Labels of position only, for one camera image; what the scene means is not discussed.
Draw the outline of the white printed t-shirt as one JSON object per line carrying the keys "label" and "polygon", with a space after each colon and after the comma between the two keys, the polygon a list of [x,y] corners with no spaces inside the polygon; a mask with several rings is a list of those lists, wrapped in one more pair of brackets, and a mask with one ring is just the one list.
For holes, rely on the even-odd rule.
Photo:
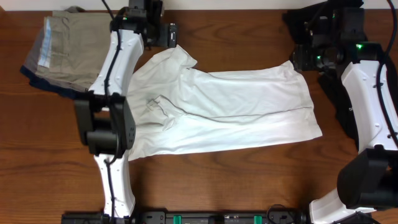
{"label": "white printed t-shirt", "polygon": [[318,138],[304,77],[290,62],[206,73],[177,47],[154,55],[130,81],[136,122],[129,159],[263,147]]}

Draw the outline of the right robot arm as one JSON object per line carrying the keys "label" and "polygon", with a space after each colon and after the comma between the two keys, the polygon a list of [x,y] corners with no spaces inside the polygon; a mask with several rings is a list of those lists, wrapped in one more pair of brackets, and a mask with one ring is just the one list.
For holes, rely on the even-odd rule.
{"label": "right robot arm", "polygon": [[297,45],[299,71],[331,78],[348,100],[358,136],[358,155],[338,174],[336,189],[309,205],[311,223],[374,223],[371,213],[397,208],[397,110],[390,88],[394,69],[372,42]]}

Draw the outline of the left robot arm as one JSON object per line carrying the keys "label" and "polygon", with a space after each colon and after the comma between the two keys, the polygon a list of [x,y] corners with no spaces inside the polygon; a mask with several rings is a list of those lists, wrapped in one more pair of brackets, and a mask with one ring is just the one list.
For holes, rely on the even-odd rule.
{"label": "left robot arm", "polygon": [[127,102],[133,71],[146,47],[172,48],[178,26],[159,18],[119,14],[110,23],[109,50],[88,93],[74,101],[83,145],[100,171],[102,212],[64,213],[62,223],[132,223],[136,199],[129,175],[128,152],[136,137],[136,124]]}

